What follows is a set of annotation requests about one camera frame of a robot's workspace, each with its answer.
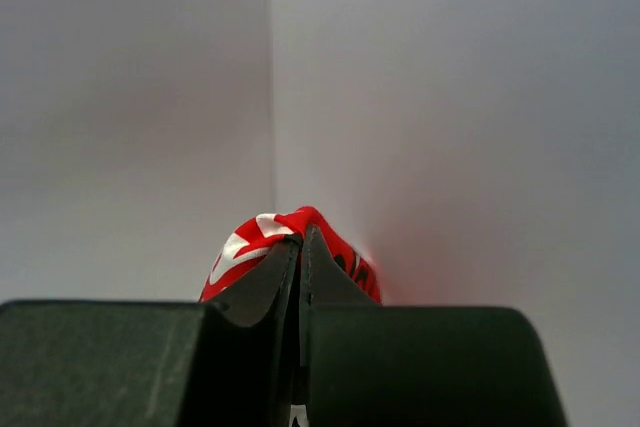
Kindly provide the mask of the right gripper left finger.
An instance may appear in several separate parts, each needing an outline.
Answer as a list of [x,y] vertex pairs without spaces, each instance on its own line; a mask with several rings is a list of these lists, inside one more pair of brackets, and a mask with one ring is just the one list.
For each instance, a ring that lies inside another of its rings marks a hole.
[[285,426],[298,245],[204,303],[16,300],[1,308],[5,426]]

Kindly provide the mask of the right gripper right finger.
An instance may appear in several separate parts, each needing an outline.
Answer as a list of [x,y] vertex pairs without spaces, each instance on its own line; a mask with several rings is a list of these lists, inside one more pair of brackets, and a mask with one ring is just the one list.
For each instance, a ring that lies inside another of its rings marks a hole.
[[543,344],[507,307],[384,306],[312,226],[302,247],[301,366],[313,426],[563,426]]

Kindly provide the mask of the white red print t shirt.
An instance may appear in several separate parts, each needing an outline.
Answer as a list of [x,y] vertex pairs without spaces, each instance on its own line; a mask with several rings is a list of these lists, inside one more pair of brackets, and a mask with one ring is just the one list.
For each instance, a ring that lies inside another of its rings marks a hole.
[[230,234],[199,298],[218,318],[209,370],[227,383],[219,419],[309,425],[301,359],[315,290],[336,304],[381,302],[375,270],[316,208],[259,214]]

